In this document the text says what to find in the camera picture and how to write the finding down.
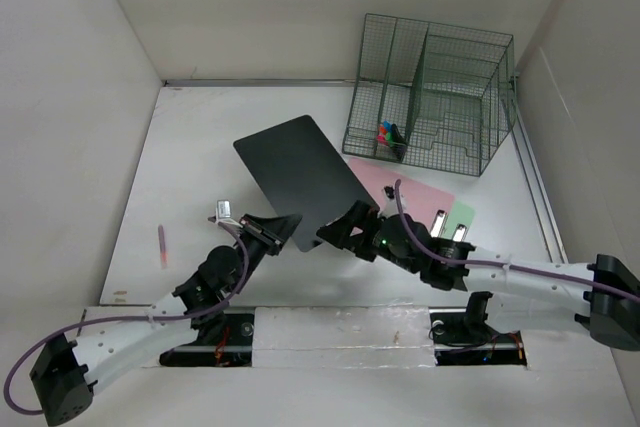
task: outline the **green wire cage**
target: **green wire cage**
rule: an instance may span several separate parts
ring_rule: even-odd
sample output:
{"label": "green wire cage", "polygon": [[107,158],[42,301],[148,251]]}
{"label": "green wire cage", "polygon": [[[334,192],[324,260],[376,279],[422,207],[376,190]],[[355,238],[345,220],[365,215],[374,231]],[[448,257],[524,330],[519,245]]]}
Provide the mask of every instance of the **green wire cage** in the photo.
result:
{"label": "green wire cage", "polygon": [[[345,154],[479,176],[516,119],[513,36],[365,16]],[[378,140],[395,124],[402,155]]]}

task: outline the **pink sheet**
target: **pink sheet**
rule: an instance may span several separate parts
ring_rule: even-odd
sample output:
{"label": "pink sheet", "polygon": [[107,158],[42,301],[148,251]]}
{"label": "pink sheet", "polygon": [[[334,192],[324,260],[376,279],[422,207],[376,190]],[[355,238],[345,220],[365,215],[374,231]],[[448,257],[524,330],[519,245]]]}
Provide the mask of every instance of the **pink sheet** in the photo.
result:
{"label": "pink sheet", "polygon": [[407,202],[407,213],[418,222],[422,222],[428,229],[439,210],[447,214],[451,212],[455,196],[429,185],[417,182],[404,175],[367,162],[362,159],[351,158],[349,167],[364,185],[369,195],[378,203],[380,209],[386,205],[386,198],[382,189],[393,186],[397,179],[402,180],[401,191]]}

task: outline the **purple cable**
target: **purple cable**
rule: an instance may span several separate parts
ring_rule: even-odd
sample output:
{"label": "purple cable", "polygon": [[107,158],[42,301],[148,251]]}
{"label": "purple cable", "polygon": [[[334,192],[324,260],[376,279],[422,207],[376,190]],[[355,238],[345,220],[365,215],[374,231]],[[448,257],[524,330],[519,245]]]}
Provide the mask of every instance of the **purple cable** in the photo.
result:
{"label": "purple cable", "polygon": [[[213,314],[213,313],[219,312],[220,310],[225,309],[229,305],[229,301],[233,297],[235,297],[235,295],[238,293],[240,288],[244,285],[246,277],[247,277],[247,273],[249,272],[249,252],[247,252],[247,246],[244,244],[244,242],[242,242],[242,240],[240,240],[240,236],[238,235],[238,233],[235,232],[230,226],[228,226],[226,224],[218,224],[218,225],[220,227],[222,227],[224,230],[226,230],[229,234],[231,234],[231,236],[234,238],[234,240],[237,242],[237,244],[240,246],[240,249],[242,250],[242,257],[243,257],[242,260],[243,260],[243,262],[242,262],[242,274],[240,274],[240,280],[238,280],[238,282],[236,282],[236,285],[233,287],[231,292],[229,292],[229,295],[227,295],[227,297],[225,297],[224,300],[218,302],[216,305],[214,305],[212,307],[209,307],[207,309],[203,309],[203,310],[201,310],[199,312],[192,312],[192,313],[186,314],[186,315],[166,315],[166,316],[158,316],[158,317],[154,316],[153,320],[161,320],[161,321],[164,321],[164,322],[175,322],[175,321],[178,321],[178,320],[193,319],[194,317],[200,317],[200,316],[203,316],[203,315],[209,315],[209,314]],[[118,316],[115,316],[115,317],[105,317],[105,318],[102,318],[102,319],[83,320],[82,322],[76,322],[75,324],[71,324],[71,325],[67,325],[66,327],[62,327],[61,329],[58,329],[55,332],[47,335],[44,339],[41,339],[40,341],[38,341],[31,348],[29,348],[29,350],[27,350],[22,355],[22,357],[20,357],[18,359],[18,361],[15,363],[15,365],[13,367],[11,367],[11,370],[9,370],[9,373],[7,374],[7,378],[4,381],[4,388],[3,388],[4,401],[7,403],[7,405],[9,407],[11,407],[11,409],[15,410],[19,414],[22,414],[22,415],[40,415],[40,414],[42,414],[43,413],[42,410],[29,410],[29,409],[25,409],[23,407],[20,407],[11,398],[11,390],[10,390],[11,389],[11,382],[13,381],[13,378],[15,377],[16,372],[22,366],[22,364],[24,364],[24,362],[36,350],[38,350],[44,344],[46,344],[51,339],[57,337],[60,334],[64,334],[65,332],[69,332],[70,330],[79,329],[80,327],[88,327],[89,325],[105,324],[105,323],[108,323],[108,322],[122,322],[122,321],[127,321],[127,322],[128,321],[149,322],[149,317],[147,317],[146,315],[118,315]]]}
{"label": "purple cable", "polygon": [[[465,265],[470,267],[474,267],[474,266],[497,267],[499,269],[503,268],[503,266],[505,265],[503,262],[496,262],[494,260],[448,259],[446,257],[442,257],[441,255],[436,254],[435,252],[432,252],[431,250],[427,249],[424,245],[422,245],[418,237],[416,237],[416,234],[414,234],[413,231],[411,230],[411,227],[409,227],[409,222],[407,221],[404,211],[402,210],[402,202],[400,201],[400,184],[401,184],[401,181],[400,179],[398,179],[396,180],[396,184],[394,186],[396,205],[398,206],[400,221],[402,222],[402,226],[404,227],[404,230],[407,232],[409,239],[411,239],[411,242],[413,242],[413,244],[418,248],[418,250],[420,250],[420,252],[428,255],[434,260],[437,260],[439,262],[445,262],[447,264],[452,264],[452,265]],[[509,266],[509,269],[514,270],[516,272],[522,272],[524,274],[537,275],[538,277],[547,277],[549,279],[557,279],[557,280],[563,280],[565,282],[574,282],[576,284],[586,285],[591,287],[592,289],[597,289],[597,290],[601,290],[602,292],[608,292],[610,294],[618,295],[624,299],[640,304],[640,297],[638,297],[637,295],[631,294],[621,289],[617,289],[615,287],[611,287],[610,285],[603,284],[601,282],[594,282],[593,280],[581,279],[580,277],[575,277],[573,275],[556,274],[554,272],[545,272],[544,270],[532,269],[531,267],[524,267],[521,265],[514,265],[514,264],[511,264]]]}

